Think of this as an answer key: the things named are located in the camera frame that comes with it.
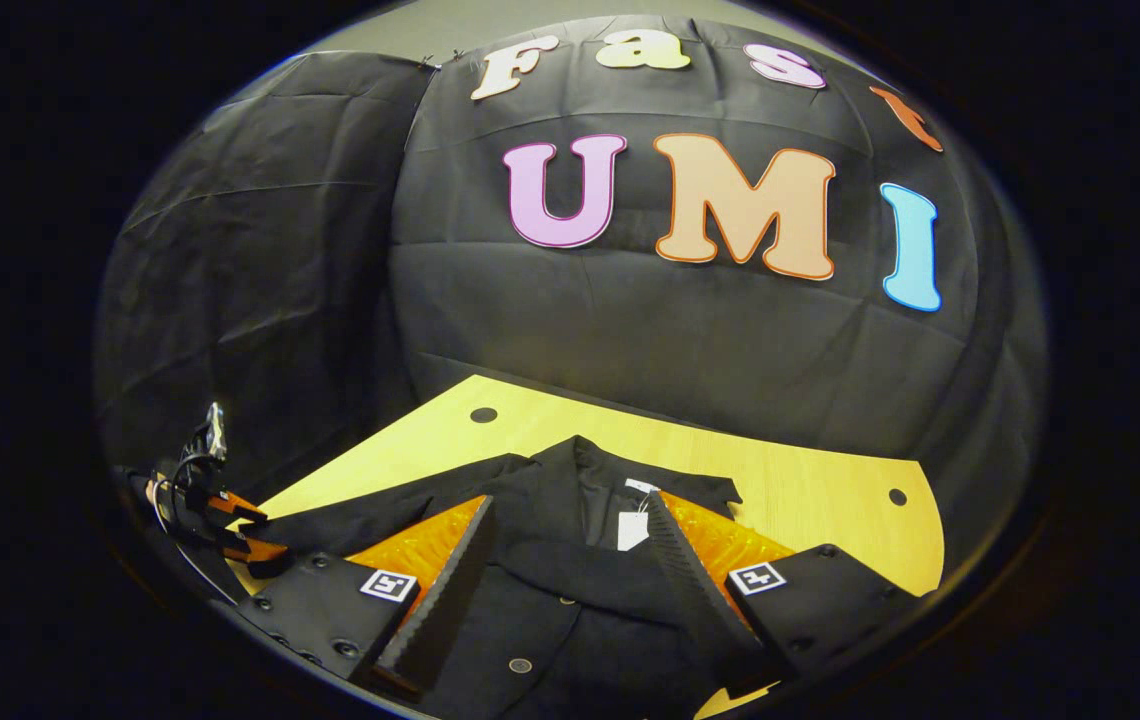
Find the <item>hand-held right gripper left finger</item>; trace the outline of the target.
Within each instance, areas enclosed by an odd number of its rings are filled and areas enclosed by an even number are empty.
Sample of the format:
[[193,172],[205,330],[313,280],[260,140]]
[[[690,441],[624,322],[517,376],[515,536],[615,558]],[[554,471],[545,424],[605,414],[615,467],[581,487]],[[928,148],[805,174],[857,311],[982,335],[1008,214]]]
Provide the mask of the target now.
[[492,497],[340,557],[308,553],[238,603],[259,632],[347,682],[416,701],[469,615],[496,539]]

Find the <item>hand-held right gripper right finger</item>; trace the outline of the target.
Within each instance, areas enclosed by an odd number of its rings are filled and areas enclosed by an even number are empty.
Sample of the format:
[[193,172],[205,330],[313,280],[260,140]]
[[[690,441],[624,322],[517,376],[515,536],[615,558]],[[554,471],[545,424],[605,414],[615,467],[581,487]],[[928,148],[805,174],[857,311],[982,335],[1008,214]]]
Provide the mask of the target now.
[[790,550],[661,489],[646,519],[681,619],[733,698],[834,673],[922,603],[839,546]]

